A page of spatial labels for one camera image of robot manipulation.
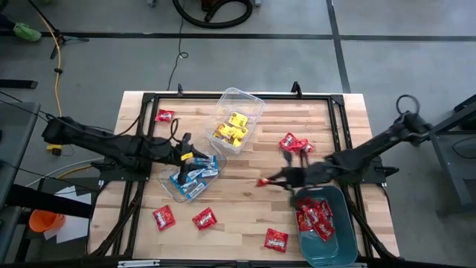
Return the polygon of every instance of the yellow cable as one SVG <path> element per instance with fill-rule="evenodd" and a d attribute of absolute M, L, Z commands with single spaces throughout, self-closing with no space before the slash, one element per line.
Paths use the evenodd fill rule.
<path fill-rule="evenodd" d="M 57 179 L 62 179 L 63 177 L 65 177 L 65 176 L 67 176 L 67 175 L 69 175 L 69 174 L 72 174 L 72 173 L 75 173 L 75 172 L 78 172 L 78 171 L 82 171 L 82 170 L 85 170 L 85 169 L 88 169 L 88 168 L 92 168 L 92 166 L 91 166 L 91 165 L 88 165 L 88 166 L 84 166 L 84 167 L 75 168 L 75 169 L 73 169 L 73 170 L 70 170 L 70 171 L 68 171 L 68 172 L 65 172 L 65 173 L 59 175 L 59 176 L 57 177 Z"/>
<path fill-rule="evenodd" d="M 39 17 L 42 19 L 43 23 L 45 23 L 45 26 L 48 28 L 48 31 L 50 31 L 51 38 L 53 38 L 54 45 L 56 46 L 57 51 L 58 51 L 58 69 L 60 70 L 60 69 L 61 69 L 61 50 L 60 50 L 60 45 L 58 45 L 57 38 L 54 36 L 53 30 L 51 30 L 50 25 L 48 25 L 48 23 L 45 21 L 45 19 L 43 19 L 43 17 L 41 16 L 40 13 L 38 13 L 38 15 L 39 15 Z M 54 83 L 54 94 L 55 94 L 56 97 L 57 97 L 57 104 L 58 104 L 59 116 L 62 116 L 61 104 L 60 104 L 60 97 L 58 97 L 58 83 L 59 83 L 59 82 L 60 82 L 60 73 L 57 72 L 57 80 L 56 80 L 56 82 Z"/>

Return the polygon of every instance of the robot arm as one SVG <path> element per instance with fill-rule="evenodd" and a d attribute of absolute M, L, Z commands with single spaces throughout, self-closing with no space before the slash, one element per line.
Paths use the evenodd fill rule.
<path fill-rule="evenodd" d="M 50 144 L 74 144 L 113 159 L 128 170 L 140 170 L 144 160 L 180 167 L 178 183 L 185 183 L 188 172 L 205 166 L 186 164 L 191 156 L 207 159 L 203 153 L 188 144 L 190 133 L 185 133 L 175 147 L 170 139 L 147 138 L 143 135 L 114 135 L 82 125 L 72 118 L 50 118 L 42 137 Z"/>
<path fill-rule="evenodd" d="M 399 114 L 400 116 L 383 133 L 378 134 L 354 149 L 330 154 L 324 157 L 323 162 L 315 162 L 304 167 L 303 159 L 306 159 L 306 162 L 308 160 L 305 153 L 301 152 L 301 167 L 291 167 L 291 154 L 285 152 L 288 167 L 283 167 L 281 172 L 267 178 L 268 184 L 284 187 L 292 191 L 294 195 L 293 188 L 328 183 L 332 179 L 338 180 L 342 185 L 360 183 L 361 176 L 359 175 L 370 166 L 372 159 L 400 142 L 414 142 L 421 139 L 431 129 L 431 125 L 418 115 L 418 111 L 399 111 Z M 286 181 L 276 182 L 280 177 L 284 177 Z"/>

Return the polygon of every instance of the green object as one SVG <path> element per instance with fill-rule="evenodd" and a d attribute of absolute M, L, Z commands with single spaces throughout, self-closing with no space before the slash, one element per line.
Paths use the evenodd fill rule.
<path fill-rule="evenodd" d="M 13 28 L 13 32 L 16 36 L 20 37 L 21 39 L 27 40 L 29 42 L 38 41 L 42 34 L 37 30 L 30 28 L 30 26 L 26 25 L 25 23 L 18 22 L 15 24 Z"/>

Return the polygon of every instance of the orange bucket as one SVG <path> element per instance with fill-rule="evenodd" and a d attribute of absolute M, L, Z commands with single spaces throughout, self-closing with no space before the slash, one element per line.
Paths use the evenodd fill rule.
<path fill-rule="evenodd" d="M 44 232 L 59 229 L 65 224 L 66 217 L 49 211 L 34 210 L 30 216 L 29 225 L 34 232 Z"/>

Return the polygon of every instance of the white paper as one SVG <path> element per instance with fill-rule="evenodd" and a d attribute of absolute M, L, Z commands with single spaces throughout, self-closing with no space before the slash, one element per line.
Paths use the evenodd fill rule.
<path fill-rule="evenodd" d="M 75 197 L 74 200 L 91 205 L 91 194 Z M 88 227 L 89 219 L 66 215 L 65 225 L 57 232 L 57 243 L 85 237 L 88 235 Z"/>
<path fill-rule="evenodd" d="M 76 197 L 76 188 L 74 186 L 70 186 L 56 192 L 55 195 L 58 197 L 65 197 L 68 199 L 72 199 L 72 197 L 73 198 Z M 57 235 L 58 231 L 59 229 L 47 230 L 43 232 L 43 235 L 45 236 L 45 239 L 48 240 L 52 238 L 53 236 Z"/>
<path fill-rule="evenodd" d="M 91 194 L 84 194 L 81 196 L 76 195 L 76 188 L 74 186 L 67 187 L 55 193 L 59 194 L 60 197 L 65 197 L 70 200 L 75 200 L 78 202 L 84 202 L 91 205 Z M 45 239 L 49 239 L 53 236 L 57 236 L 57 243 L 66 242 L 73 240 L 79 237 L 85 237 L 88 235 L 89 219 L 75 216 L 65 216 L 65 224 L 57 230 L 48 230 L 45 234 Z"/>

